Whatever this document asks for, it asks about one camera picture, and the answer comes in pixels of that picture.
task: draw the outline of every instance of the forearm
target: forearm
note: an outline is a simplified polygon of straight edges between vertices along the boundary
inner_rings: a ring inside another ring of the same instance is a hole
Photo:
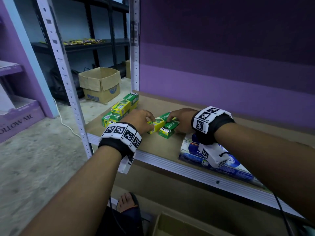
[[[315,150],[235,123],[215,139],[270,190],[306,218],[315,221]]]
[[[21,235],[95,234],[114,184],[121,154],[100,147]]]

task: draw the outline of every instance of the trouser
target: trouser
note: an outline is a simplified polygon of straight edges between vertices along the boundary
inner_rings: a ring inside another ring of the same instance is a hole
[[[118,226],[113,214],[126,234]],[[143,236],[142,222],[135,222],[130,216],[119,213],[116,210],[112,210],[107,206],[95,236],[104,235]]]

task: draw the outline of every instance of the white cable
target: white cable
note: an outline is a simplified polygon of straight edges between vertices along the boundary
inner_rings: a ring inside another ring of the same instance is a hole
[[[81,138],[78,134],[74,133],[74,131],[72,130],[71,127],[69,127],[68,125],[66,125],[66,124],[64,124],[64,123],[62,122],[62,118],[61,118],[61,114],[60,114],[59,109],[58,109],[58,106],[57,106],[57,102],[56,102],[56,100],[55,100],[54,98],[53,98],[53,101],[54,101],[55,104],[56,104],[56,108],[57,108],[57,111],[58,111],[59,116],[60,116],[61,124],[62,124],[63,126],[65,126],[65,127],[69,128],[69,129],[72,131],[72,133],[73,133],[74,135],[76,135],[77,137]]]

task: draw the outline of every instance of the white wall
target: white wall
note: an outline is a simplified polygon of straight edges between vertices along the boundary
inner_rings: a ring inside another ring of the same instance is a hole
[[[71,39],[90,38],[89,26],[86,18],[84,4],[72,0],[52,0],[56,12],[59,31],[64,41]],[[30,42],[45,42],[41,32],[31,0],[14,0],[22,19],[24,28]],[[108,11],[106,8],[91,6],[93,28],[96,39],[110,39]],[[123,14],[113,12],[115,38],[124,38]],[[129,37],[129,14],[127,14],[127,32]],[[69,64],[72,69],[82,72],[85,67],[91,69],[94,63],[92,50],[68,53]],[[46,54],[36,53],[38,62],[49,86],[52,82],[49,71],[53,67],[53,59]],[[101,67],[113,65],[111,46],[98,49]],[[125,60],[124,47],[116,47],[117,63]]]

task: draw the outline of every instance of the hand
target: hand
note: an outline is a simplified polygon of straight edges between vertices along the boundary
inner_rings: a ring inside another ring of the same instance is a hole
[[[166,121],[170,122],[174,117],[176,117],[179,120],[179,125],[175,128],[175,132],[192,133],[194,130],[191,127],[191,119],[196,112],[198,111],[192,108],[182,108],[172,111]]]
[[[137,129],[138,133],[142,135],[147,131],[154,130],[154,125],[149,125],[147,118],[155,122],[155,117],[151,112],[143,109],[134,109],[121,121],[132,124]]]

